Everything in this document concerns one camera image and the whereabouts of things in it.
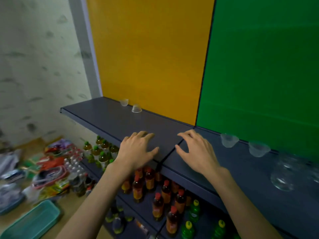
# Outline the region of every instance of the left hand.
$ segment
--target left hand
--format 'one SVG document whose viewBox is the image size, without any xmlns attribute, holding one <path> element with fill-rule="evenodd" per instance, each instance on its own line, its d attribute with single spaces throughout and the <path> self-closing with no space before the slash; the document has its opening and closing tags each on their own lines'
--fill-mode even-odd
<svg viewBox="0 0 319 239">
<path fill-rule="evenodd" d="M 130 137 L 125 137 L 121 143 L 116 162 L 120 166 L 125 166 L 131 172 L 142 167 L 160 150 L 159 147 L 147 152 L 147 144 L 149 140 L 155 136 L 154 133 L 147 134 L 145 131 L 139 133 L 133 132 Z"/>
</svg>

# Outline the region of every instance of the wooden floor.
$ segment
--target wooden floor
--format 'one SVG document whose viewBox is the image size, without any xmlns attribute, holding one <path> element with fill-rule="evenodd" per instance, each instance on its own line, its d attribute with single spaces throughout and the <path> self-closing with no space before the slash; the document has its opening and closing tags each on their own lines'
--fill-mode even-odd
<svg viewBox="0 0 319 239">
<path fill-rule="evenodd" d="M 44 141 L 34 140 L 31 143 L 27 144 L 25 147 L 21 147 L 24 149 L 23 159 L 27 159 L 33 154 L 37 154 L 43 151 Z M 85 196 L 78 198 L 74 193 L 70 192 L 65 197 L 61 198 L 57 205 L 63 211 L 63 216 L 59 220 L 59 222 L 54 225 L 41 239 L 53 239 L 57 236 L 66 222 L 70 219 L 70 217 L 76 212 L 76 210 L 80 207 L 83 201 L 86 199 Z M 26 202 L 21 203 L 17 208 L 10 211 L 8 214 L 0 216 L 0 234 L 14 221 L 16 221 L 23 214 L 27 213 L 32 206 L 28 205 Z M 98 234 L 98 239 L 113 239 L 113 237 L 106 231 L 106 229 L 102 226 L 100 232 Z"/>
</svg>

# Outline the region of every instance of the upside-down plastic cup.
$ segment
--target upside-down plastic cup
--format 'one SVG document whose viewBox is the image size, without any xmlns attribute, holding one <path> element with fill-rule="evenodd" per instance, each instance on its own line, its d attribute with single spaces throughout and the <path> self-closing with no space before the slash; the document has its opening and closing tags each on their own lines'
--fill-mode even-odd
<svg viewBox="0 0 319 239">
<path fill-rule="evenodd" d="M 249 152 L 256 158 L 264 156 L 270 151 L 270 147 L 260 142 L 249 142 Z"/>
<path fill-rule="evenodd" d="M 142 111 L 142 108 L 140 107 L 139 104 L 134 104 L 134 105 L 133 105 L 132 112 L 134 112 L 134 113 L 139 113 L 139 112 L 141 112 L 141 111 Z"/>
<path fill-rule="evenodd" d="M 229 135 L 226 133 L 221 134 L 220 137 L 221 137 L 221 143 L 226 148 L 232 148 L 239 141 L 238 137 L 234 135 Z"/>
<path fill-rule="evenodd" d="M 129 99 L 120 100 L 122 106 L 127 106 L 129 104 Z"/>
</svg>

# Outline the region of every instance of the person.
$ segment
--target person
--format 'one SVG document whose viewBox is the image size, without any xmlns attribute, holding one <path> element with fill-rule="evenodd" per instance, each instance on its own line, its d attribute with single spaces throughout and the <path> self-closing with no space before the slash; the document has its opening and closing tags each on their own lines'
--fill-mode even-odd
<svg viewBox="0 0 319 239">
<path fill-rule="evenodd" d="M 159 147 L 146 151 L 153 133 L 134 132 L 121 143 L 116 160 L 109 164 L 102 178 L 62 228 L 57 238 L 96 238 L 105 215 L 124 180 L 158 153 Z M 277 230 L 245 196 L 228 169 L 221 167 L 212 145 L 194 130 L 179 133 L 187 143 L 186 153 L 175 145 L 177 153 L 196 172 L 201 173 L 214 186 L 225 204 L 242 239 L 282 239 Z"/>
</svg>

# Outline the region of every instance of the patterned wallpaper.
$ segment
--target patterned wallpaper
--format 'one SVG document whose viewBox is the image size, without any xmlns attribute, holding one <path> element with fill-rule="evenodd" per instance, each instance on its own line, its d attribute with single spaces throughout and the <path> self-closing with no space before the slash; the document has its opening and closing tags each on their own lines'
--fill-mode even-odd
<svg viewBox="0 0 319 239">
<path fill-rule="evenodd" d="M 91 99 L 68 0 L 0 0 L 0 128 L 13 145 L 95 134 L 60 114 Z"/>
</svg>

